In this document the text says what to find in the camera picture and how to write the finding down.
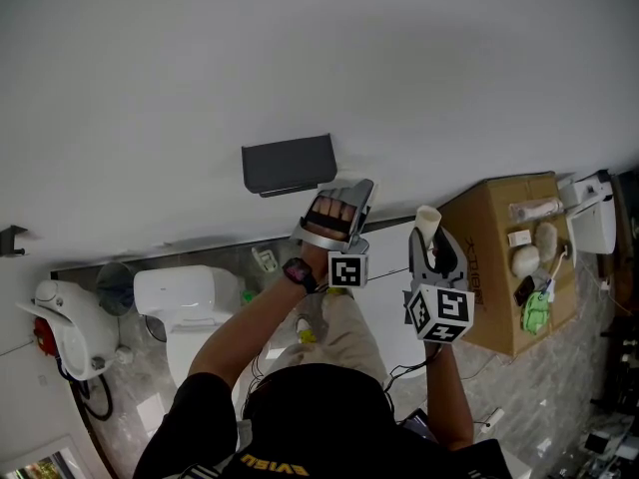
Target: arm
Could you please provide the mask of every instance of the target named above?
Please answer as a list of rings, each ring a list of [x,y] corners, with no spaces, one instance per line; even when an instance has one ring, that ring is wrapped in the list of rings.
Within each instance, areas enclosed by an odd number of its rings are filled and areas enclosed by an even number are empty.
[[[426,353],[432,354],[428,344]],[[426,377],[428,427],[432,433],[451,451],[472,445],[472,416],[450,344],[444,344],[439,356],[428,365]]]
[[[314,211],[331,217],[352,220],[354,208],[341,207],[339,201],[321,198]],[[313,224],[308,229],[318,235],[342,240],[344,235]],[[321,281],[328,270],[328,252],[308,243],[302,246],[302,259],[313,269],[313,276]],[[262,351],[285,317],[307,295],[303,286],[286,277],[253,299],[216,331],[198,352],[189,375],[210,372],[233,388],[251,360]]]

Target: toilet tank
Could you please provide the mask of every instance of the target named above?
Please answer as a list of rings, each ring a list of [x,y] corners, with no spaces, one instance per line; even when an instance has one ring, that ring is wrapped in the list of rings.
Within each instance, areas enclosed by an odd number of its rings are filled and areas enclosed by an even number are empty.
[[[218,326],[240,308],[238,278],[217,267],[140,271],[133,290],[138,312],[160,319],[168,332],[174,328]]]

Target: khaki pants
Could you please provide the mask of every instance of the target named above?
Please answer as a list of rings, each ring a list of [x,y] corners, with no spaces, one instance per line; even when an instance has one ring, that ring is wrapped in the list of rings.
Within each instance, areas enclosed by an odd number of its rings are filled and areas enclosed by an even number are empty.
[[[321,314],[328,326],[323,342],[289,346],[269,372],[307,363],[328,363],[384,382],[388,377],[386,368],[355,300],[345,294],[327,294],[321,302]]]

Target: bathroom floor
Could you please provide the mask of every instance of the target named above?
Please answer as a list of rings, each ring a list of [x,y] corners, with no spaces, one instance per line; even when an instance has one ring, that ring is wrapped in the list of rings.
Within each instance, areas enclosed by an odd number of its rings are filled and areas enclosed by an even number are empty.
[[[263,242],[261,246],[272,249],[280,263],[297,253],[297,247],[288,240]],[[277,278],[259,270],[250,245],[134,262],[139,268],[190,264],[226,268],[243,277],[247,289],[254,292]],[[588,401],[603,385],[606,339],[599,337],[599,331],[610,323],[614,310],[607,298],[600,299],[584,264],[594,271],[594,256],[582,254],[578,258],[578,317],[514,361],[465,342],[454,345],[474,419],[483,421],[498,407],[505,411],[487,435],[477,431],[477,439],[497,438],[505,449],[533,467],[533,478],[545,477],[587,427],[592,410]],[[59,271],[58,278],[95,290],[98,269]],[[293,315],[284,321],[271,341],[271,348],[295,342],[294,323]],[[176,386],[169,373],[165,344],[150,335],[142,316],[133,311],[122,317],[120,331],[121,342],[134,350],[135,360],[129,365],[114,364],[105,373],[113,395],[114,413],[106,422],[92,423],[111,464],[120,478],[126,479],[133,475],[142,451],[171,407]],[[265,350],[259,360],[264,373],[271,362],[267,353]],[[252,379],[248,368],[241,378],[238,413]],[[90,384],[89,404],[95,411],[104,411],[106,399],[101,384],[95,380]],[[400,379],[390,393],[395,417],[402,419],[424,403],[425,376]]]

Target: cardboard box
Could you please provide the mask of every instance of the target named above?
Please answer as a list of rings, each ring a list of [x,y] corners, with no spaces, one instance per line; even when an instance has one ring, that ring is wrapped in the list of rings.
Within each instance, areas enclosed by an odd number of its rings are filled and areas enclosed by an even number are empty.
[[[516,224],[510,218],[508,207],[512,203],[558,196],[554,173],[545,173],[483,181],[439,208],[441,224],[466,254],[469,285],[475,292],[474,325],[464,340],[516,356],[576,315],[572,259],[564,260],[561,265],[555,298],[550,304],[550,320],[537,335],[521,328],[523,309],[514,299],[521,280],[510,271],[516,248],[510,248],[508,234],[530,230],[534,241],[537,225],[551,222],[557,227],[560,242],[569,238],[564,215]],[[551,271],[556,260],[557,257],[542,266]]]

